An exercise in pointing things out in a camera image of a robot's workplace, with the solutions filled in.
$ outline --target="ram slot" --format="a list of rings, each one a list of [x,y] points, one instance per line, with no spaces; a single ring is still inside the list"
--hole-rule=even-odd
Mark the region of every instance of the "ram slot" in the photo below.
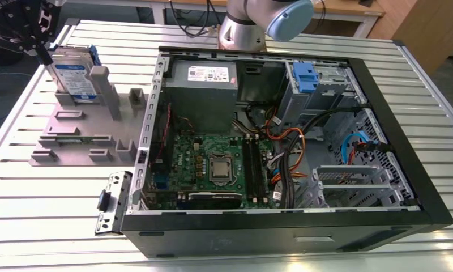
[[[253,198],[254,181],[253,181],[253,168],[252,168],[252,153],[250,153],[250,139],[244,138],[241,143],[242,151],[242,169],[245,173],[245,186],[246,186],[246,198]]]
[[[254,195],[258,201],[266,197],[265,194],[265,183],[262,175],[262,157],[258,148],[258,141],[252,141],[252,167],[253,167],[253,180],[254,180]]]

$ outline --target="floor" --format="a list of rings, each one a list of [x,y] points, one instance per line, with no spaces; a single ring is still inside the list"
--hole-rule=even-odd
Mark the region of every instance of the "floor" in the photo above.
[[[202,15],[201,11],[177,12],[178,21],[182,24],[198,26],[202,20],[197,20]],[[96,6],[85,4],[65,5],[61,11],[60,25],[65,23],[66,18],[84,18],[90,20],[108,20],[118,22],[141,22],[153,23],[152,13],[148,8]],[[174,24],[173,13],[166,12],[166,22]],[[216,23],[214,16],[208,18],[206,25]],[[24,59],[12,66],[0,66],[0,127],[16,100],[24,90],[26,83],[38,66],[34,58],[24,56]],[[442,94],[453,106],[453,60],[448,59],[437,72],[432,75],[434,84],[438,86]]]

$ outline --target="black cable on desk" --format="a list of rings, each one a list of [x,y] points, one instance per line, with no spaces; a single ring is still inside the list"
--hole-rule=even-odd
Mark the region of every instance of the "black cable on desk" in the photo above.
[[[190,32],[188,32],[186,28],[184,28],[184,27],[181,26],[181,24],[180,24],[180,22],[178,22],[178,20],[177,20],[177,18],[176,18],[176,16],[174,16],[174,14],[173,14],[173,18],[174,18],[174,21],[176,21],[176,24],[177,24],[178,28],[182,30],[182,32],[186,34],[186,36],[190,37],[190,38],[196,38],[196,37],[198,37],[200,35],[202,35],[202,34],[206,33],[205,27],[206,27],[208,18],[209,18],[209,15],[210,15],[210,5],[209,5],[208,3],[209,3],[209,0],[206,0],[206,18],[205,18],[205,22],[202,23],[202,26],[201,26],[201,28],[200,28],[200,30],[198,30],[197,33],[190,33]],[[170,5],[170,8],[172,8],[172,11],[173,11],[173,13],[174,13],[174,7],[173,7],[173,1],[172,1],[172,0],[169,0],[169,5]]]
[[[196,37],[198,37],[200,35],[202,35],[202,34],[206,33],[205,27],[206,27],[208,18],[209,18],[209,15],[210,15],[210,7],[212,7],[212,10],[213,10],[214,16],[216,16],[216,18],[217,18],[218,24],[221,24],[220,17],[218,17],[217,11],[216,11],[216,9],[214,9],[214,6],[213,6],[213,3],[212,3],[210,0],[206,0],[206,11],[201,14],[198,20],[197,20],[194,23],[188,24],[185,27],[181,26],[181,24],[180,24],[180,22],[178,22],[178,19],[176,18],[176,15],[174,15],[176,9],[174,9],[174,7],[173,7],[173,1],[172,1],[172,0],[169,0],[169,5],[170,5],[170,8],[172,8],[172,11],[173,11],[173,18],[174,18],[176,25],[180,27],[180,29],[182,30],[182,32],[184,32],[184,33],[186,34],[186,36],[190,37],[190,38],[196,38]],[[202,18],[202,16],[204,16],[205,13],[206,13],[205,22],[202,23],[202,26],[201,26],[198,32],[197,32],[197,33],[190,33],[190,32],[188,31],[188,27],[190,27],[193,24],[196,24],[196,23],[201,20],[201,18]]]
[[[324,0],[320,0],[320,1],[322,3],[322,13],[321,13],[320,19],[317,21],[317,26],[316,26],[316,28],[314,28],[314,30],[312,31],[310,34],[316,34],[317,30],[320,29],[320,27],[322,26],[324,21],[325,21],[325,2],[324,2]]]

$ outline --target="blue drive latch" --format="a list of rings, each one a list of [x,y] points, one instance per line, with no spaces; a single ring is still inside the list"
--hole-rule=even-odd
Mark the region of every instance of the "blue drive latch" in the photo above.
[[[310,63],[293,63],[293,76],[298,83],[298,91],[302,93],[312,93],[318,85],[318,73]]]

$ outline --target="desk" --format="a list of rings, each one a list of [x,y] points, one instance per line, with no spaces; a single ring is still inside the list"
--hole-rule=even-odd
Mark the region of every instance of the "desk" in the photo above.
[[[165,24],[165,9],[170,9],[168,0],[68,0],[70,3],[116,5],[152,8],[156,24]],[[212,0],[214,9],[226,12],[228,0]],[[370,7],[357,4],[357,0],[325,0],[325,20],[360,22],[354,37],[366,38],[384,9],[374,1]],[[206,10],[205,0],[173,0],[174,9]],[[321,17],[322,5],[314,6],[314,19]]]
[[[82,20],[61,45],[97,47],[118,92],[148,93],[157,47],[216,48],[173,25]],[[266,41],[270,52],[362,58],[453,215],[453,109],[404,47],[388,40],[300,35]],[[28,160],[54,103],[40,66],[0,129],[0,268],[46,271],[453,271],[453,225],[370,252],[148,260],[122,237],[94,237],[97,200],[109,174],[132,167],[32,167]]]

